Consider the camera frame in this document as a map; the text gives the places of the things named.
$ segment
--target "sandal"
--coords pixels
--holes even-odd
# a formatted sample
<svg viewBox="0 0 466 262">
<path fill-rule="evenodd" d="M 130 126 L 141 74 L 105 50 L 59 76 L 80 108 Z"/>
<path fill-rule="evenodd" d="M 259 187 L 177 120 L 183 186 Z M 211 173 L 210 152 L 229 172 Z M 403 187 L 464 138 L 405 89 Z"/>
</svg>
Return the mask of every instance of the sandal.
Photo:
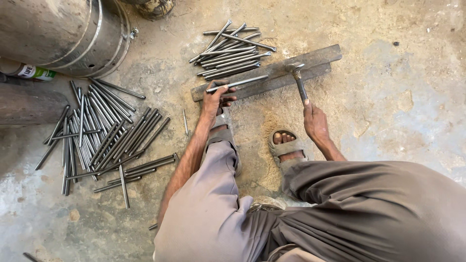
<svg viewBox="0 0 466 262">
<path fill-rule="evenodd" d="M 280 134 L 287 133 L 288 135 L 295 137 L 295 140 L 276 145 L 274 143 L 275 133 L 280 133 Z M 274 131 L 272 131 L 270 135 L 268 136 L 268 147 L 270 149 L 270 153 L 272 154 L 274 158 L 275 163 L 280 168 L 281 175 L 284 175 L 290 167 L 300 162 L 309 161 L 308 154 L 306 153 L 306 149 L 304 148 L 304 143 L 302 142 L 301 138 L 299 138 L 298 135 L 296 135 L 293 131 L 289 129 L 279 128 L 279 129 L 275 129 Z M 293 159 L 288 159 L 286 161 L 280 162 L 280 159 L 278 158 L 279 156 L 288 154 L 291 152 L 299 151 L 299 150 L 302 150 L 302 154 L 304 155 L 303 158 L 293 158 Z"/>
<path fill-rule="evenodd" d="M 224 130 L 220 130 L 209 137 L 209 139 L 207 140 L 206 150 L 207 150 L 207 147 L 212 143 L 220 142 L 223 140 L 230 142 L 232 148 L 236 152 L 237 161 L 235 161 L 234 167 L 236 171 L 235 177 L 238 177 L 241 173 L 242 164 L 241 164 L 241 159 L 238 154 L 238 150 L 236 149 L 236 144 L 233 138 L 232 118 L 231 118 L 230 110 L 228 109 L 228 107 L 222 107 L 222 112 L 223 113 L 221 115 L 218 115 L 215 118 L 215 124 L 213 125 L 212 128 L 225 125 L 225 124 L 227 125 L 227 128 Z"/>
</svg>

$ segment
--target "dusty floor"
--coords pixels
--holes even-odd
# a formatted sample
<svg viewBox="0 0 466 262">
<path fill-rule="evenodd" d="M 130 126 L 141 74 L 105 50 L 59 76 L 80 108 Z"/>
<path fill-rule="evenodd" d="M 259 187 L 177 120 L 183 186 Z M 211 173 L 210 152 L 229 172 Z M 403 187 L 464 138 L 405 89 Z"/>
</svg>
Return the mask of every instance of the dusty floor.
<svg viewBox="0 0 466 262">
<path fill-rule="evenodd" d="M 258 26 L 262 42 L 278 52 L 264 64 L 340 44 L 343 59 L 332 72 L 305 82 L 308 96 L 328 116 L 330 135 L 349 160 L 398 160 L 424 164 L 466 186 L 466 4 L 461 0 L 238 1 L 179 0 L 164 20 L 147 21 L 128 8 L 140 33 L 116 72 L 105 78 L 140 91 L 137 105 L 171 117 L 144 163 L 173 152 L 182 155 L 199 114 L 190 88 L 204 82 L 187 63 L 211 40 L 202 31 L 228 18 Z M 37 85 L 65 93 L 68 78 Z M 86 81 L 77 81 L 81 86 Z M 283 198 L 278 168 L 265 137 L 277 126 L 304 137 L 296 87 L 287 86 L 236 102 L 235 139 L 243 162 L 240 193 Z M 69 197 L 60 194 L 60 146 L 40 171 L 34 167 L 53 125 L 1 129 L 0 261 L 29 252 L 44 262 L 150 261 L 158 204 L 175 165 L 160 168 L 121 190 L 94 194 L 106 179 L 83 179 Z M 312 143 L 306 140 L 309 147 Z M 314 148 L 315 159 L 322 155 Z M 108 179 L 117 177 L 116 173 Z"/>
</svg>

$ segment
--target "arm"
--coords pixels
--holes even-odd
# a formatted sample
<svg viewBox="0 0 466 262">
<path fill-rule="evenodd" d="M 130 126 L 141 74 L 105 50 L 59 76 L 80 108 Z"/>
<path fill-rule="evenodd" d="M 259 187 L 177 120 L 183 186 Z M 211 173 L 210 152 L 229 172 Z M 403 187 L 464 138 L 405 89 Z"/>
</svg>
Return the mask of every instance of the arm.
<svg viewBox="0 0 466 262">
<path fill-rule="evenodd" d="M 304 129 L 314 144 L 328 161 L 347 161 L 329 136 L 327 115 L 313 105 L 309 99 L 304 100 Z"/>
<path fill-rule="evenodd" d="M 228 84 L 228 81 L 212 81 L 207 89 Z M 164 219 L 165 212 L 168 208 L 168 202 L 173 194 L 180 189 L 188 179 L 199 170 L 202 160 L 202 154 L 206 146 L 207 138 L 210 129 L 215 124 L 215 117 L 219 106 L 230 106 L 229 101 L 235 101 L 236 97 L 220 97 L 227 92 L 235 92 L 236 89 L 225 85 L 224 88 L 219 88 L 213 94 L 204 92 L 204 100 L 202 104 L 201 114 L 199 116 L 196 129 L 191 137 L 191 140 L 186 147 L 185 154 L 181 157 L 175 173 L 173 173 L 168 185 L 165 189 L 162 202 L 160 203 L 160 211 L 157 217 L 157 222 L 160 226 Z"/>
</svg>

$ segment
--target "hammer head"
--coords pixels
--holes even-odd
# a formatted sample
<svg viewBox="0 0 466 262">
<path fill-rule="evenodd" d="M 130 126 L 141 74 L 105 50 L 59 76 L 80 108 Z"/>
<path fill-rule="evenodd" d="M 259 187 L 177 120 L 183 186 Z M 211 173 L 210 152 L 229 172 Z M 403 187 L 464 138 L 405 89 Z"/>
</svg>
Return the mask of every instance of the hammer head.
<svg viewBox="0 0 466 262">
<path fill-rule="evenodd" d="M 285 67 L 285 70 L 290 73 L 295 73 L 295 72 L 299 72 L 303 66 L 304 66 L 303 63 L 297 62 L 297 63 L 287 65 Z"/>
</svg>

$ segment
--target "gray trousers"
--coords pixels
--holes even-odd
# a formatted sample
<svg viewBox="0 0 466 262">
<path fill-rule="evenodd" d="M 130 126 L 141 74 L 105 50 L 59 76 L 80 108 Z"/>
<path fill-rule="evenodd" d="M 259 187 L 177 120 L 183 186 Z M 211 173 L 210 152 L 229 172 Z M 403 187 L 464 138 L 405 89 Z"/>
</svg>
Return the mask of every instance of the gray trousers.
<svg viewBox="0 0 466 262">
<path fill-rule="evenodd" d="M 466 260 L 466 189 L 409 162 L 302 162 L 283 191 L 317 205 L 246 214 L 227 141 L 209 145 L 197 173 L 171 198 L 154 260 L 267 261 L 296 244 L 326 262 Z"/>
</svg>

